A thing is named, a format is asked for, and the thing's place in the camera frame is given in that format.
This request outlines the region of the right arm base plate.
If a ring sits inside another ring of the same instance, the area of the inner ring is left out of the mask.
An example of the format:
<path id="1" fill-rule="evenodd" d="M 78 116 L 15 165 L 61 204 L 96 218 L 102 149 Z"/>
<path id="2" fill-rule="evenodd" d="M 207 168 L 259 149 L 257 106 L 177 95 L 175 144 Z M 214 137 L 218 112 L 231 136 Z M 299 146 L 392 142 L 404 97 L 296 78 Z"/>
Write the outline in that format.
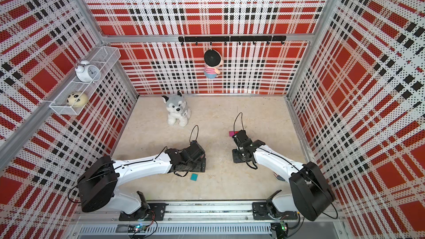
<path id="1" fill-rule="evenodd" d="M 271 202 L 253 202 L 254 220 L 298 220 L 296 211 L 278 211 Z"/>

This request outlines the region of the teal cube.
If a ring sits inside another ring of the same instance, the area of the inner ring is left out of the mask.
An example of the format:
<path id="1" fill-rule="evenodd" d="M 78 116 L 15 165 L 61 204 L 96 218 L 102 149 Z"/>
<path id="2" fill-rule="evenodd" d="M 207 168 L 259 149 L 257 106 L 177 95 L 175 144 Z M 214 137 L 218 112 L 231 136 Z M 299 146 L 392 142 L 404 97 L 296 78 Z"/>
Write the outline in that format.
<path id="1" fill-rule="evenodd" d="M 190 177 L 190 180 L 192 180 L 192 181 L 197 181 L 197 179 L 198 179 L 198 175 L 194 174 L 194 173 Z"/>

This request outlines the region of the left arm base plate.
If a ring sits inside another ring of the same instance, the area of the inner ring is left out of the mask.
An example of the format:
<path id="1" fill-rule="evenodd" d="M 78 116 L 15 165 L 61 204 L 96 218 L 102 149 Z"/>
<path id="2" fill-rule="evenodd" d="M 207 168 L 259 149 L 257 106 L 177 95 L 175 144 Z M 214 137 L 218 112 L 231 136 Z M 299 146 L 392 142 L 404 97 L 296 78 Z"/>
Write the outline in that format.
<path id="1" fill-rule="evenodd" d="M 123 211 L 120 213 L 120 221 L 137 221 L 154 219 L 155 221 L 162 221 L 166 211 L 166 203 L 148 202 L 143 204 L 140 209 L 132 214 L 126 214 Z"/>

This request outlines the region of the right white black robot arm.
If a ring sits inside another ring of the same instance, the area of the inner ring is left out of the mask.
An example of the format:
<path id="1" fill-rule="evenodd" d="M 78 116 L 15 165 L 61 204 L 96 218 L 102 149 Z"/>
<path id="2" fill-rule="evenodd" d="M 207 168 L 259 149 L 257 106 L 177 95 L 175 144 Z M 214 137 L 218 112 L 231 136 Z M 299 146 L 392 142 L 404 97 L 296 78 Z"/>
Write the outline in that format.
<path id="1" fill-rule="evenodd" d="M 271 149 L 261 140 L 252 141 L 245 130 L 232 135 L 236 148 L 232 150 L 234 163 L 245 163 L 257 170 L 264 166 L 274 172 L 278 179 L 288 183 L 290 195 L 280 190 L 266 199 L 263 209 L 253 212 L 267 219 L 289 219 L 301 214 L 309 221 L 316 220 L 329 206 L 334 206 L 335 195 L 319 167 L 308 162 L 291 160 Z"/>

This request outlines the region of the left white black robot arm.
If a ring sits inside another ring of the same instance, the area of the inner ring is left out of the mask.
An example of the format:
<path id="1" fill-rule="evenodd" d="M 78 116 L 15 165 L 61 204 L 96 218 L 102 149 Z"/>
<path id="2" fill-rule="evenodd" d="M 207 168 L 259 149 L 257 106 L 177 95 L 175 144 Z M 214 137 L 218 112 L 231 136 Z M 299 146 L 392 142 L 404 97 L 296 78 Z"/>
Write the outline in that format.
<path id="1" fill-rule="evenodd" d="M 144 194 L 120 191 L 121 185 L 157 174 L 185 177 L 191 172 L 203 173 L 205 169 L 205 150 L 197 141 L 191 141 L 182 150 L 164 148 L 160 154 L 133 160 L 104 156 L 77 180 L 81 210 L 88 213 L 108 208 L 120 211 L 124 220 L 143 219 L 150 211 Z"/>

